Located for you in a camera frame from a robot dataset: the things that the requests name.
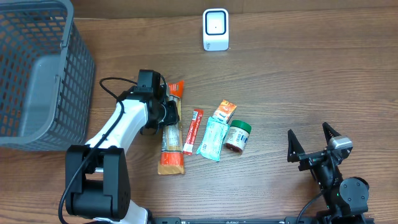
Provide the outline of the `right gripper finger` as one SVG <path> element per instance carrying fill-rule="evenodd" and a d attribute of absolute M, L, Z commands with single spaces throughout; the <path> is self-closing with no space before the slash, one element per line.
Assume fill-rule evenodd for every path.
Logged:
<path fill-rule="evenodd" d="M 322 128 L 325 135 L 326 143 L 328 145 L 334 145 L 335 138 L 341 136 L 341 134 L 335 131 L 327 122 L 324 122 L 322 124 Z"/>
<path fill-rule="evenodd" d="M 305 151 L 303 147 L 299 143 L 295 133 L 290 129 L 288 130 L 288 153 L 287 153 L 287 161 L 288 162 L 298 162 L 302 156 L 305 155 Z"/>

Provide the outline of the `red stick sachet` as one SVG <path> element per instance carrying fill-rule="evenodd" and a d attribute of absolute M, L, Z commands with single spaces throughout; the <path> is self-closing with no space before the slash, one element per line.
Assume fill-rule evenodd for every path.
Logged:
<path fill-rule="evenodd" d="M 204 111 L 201 109 L 194 109 L 192 120 L 188 129 L 187 137 L 183 145 L 183 154 L 191 156 L 193 154 L 193 145 L 196 140 L 197 132 L 200 127 L 201 119 Z"/>

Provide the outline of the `orange spaghetti pasta packet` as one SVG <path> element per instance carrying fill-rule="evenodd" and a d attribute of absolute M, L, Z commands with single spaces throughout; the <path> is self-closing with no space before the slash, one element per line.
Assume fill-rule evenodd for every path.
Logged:
<path fill-rule="evenodd" d="M 177 114 L 182 118 L 181 98 L 184 80 L 169 83 L 169 101 L 176 102 Z M 184 174 L 184 158 L 182 146 L 182 122 L 166 126 L 162 136 L 162 151 L 157 168 L 159 175 Z"/>

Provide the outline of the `green lid jar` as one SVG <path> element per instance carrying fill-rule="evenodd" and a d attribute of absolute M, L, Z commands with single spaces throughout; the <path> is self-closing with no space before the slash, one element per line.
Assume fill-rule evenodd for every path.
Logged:
<path fill-rule="evenodd" d="M 234 152 L 242 153 L 251 130 L 252 127 L 250 124 L 238 119 L 233 120 L 224 141 L 225 147 Z"/>

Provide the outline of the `teal tissue packet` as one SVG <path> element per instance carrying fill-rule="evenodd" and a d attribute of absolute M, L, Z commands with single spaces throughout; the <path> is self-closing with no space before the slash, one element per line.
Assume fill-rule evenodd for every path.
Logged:
<path fill-rule="evenodd" d="M 204 158 L 219 162 L 221 148 L 228 129 L 228 124 L 219 122 L 213 117 L 209 117 L 203 140 L 197 149 L 197 154 L 202 155 Z"/>

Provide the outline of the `small orange carton box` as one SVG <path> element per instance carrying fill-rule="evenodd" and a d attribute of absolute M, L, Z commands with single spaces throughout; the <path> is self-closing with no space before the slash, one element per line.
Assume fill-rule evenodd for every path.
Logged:
<path fill-rule="evenodd" d="M 228 123 L 236 108 L 237 106 L 234 103 L 223 100 L 213 113 L 212 118 L 221 123 Z"/>

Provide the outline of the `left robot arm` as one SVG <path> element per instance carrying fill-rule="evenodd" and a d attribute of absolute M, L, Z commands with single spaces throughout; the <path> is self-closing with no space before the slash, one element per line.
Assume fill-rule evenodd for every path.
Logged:
<path fill-rule="evenodd" d="M 131 199 L 127 151 L 144 129 L 158 131 L 179 122 L 177 105 L 167 99 L 165 78 L 140 70 L 132 87 L 115 96 L 115 111 L 102 129 L 83 145 L 71 145 L 65 155 L 65 190 L 58 205 L 63 212 L 90 223 L 154 223 L 150 210 Z"/>

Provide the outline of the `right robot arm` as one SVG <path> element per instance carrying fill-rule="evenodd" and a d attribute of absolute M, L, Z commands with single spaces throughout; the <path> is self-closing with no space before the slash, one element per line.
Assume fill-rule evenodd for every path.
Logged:
<path fill-rule="evenodd" d="M 320 193 L 300 211 L 296 222 L 302 221 L 306 209 L 323 197 L 327 209 L 317 212 L 312 223 L 366 223 L 369 184 L 360 177 L 344 179 L 338 166 L 353 150 L 352 140 L 335 131 L 328 123 L 322 124 L 326 146 L 323 150 L 307 154 L 295 133 L 288 130 L 288 162 L 298 162 L 300 171 L 309 170 L 318 183 Z"/>

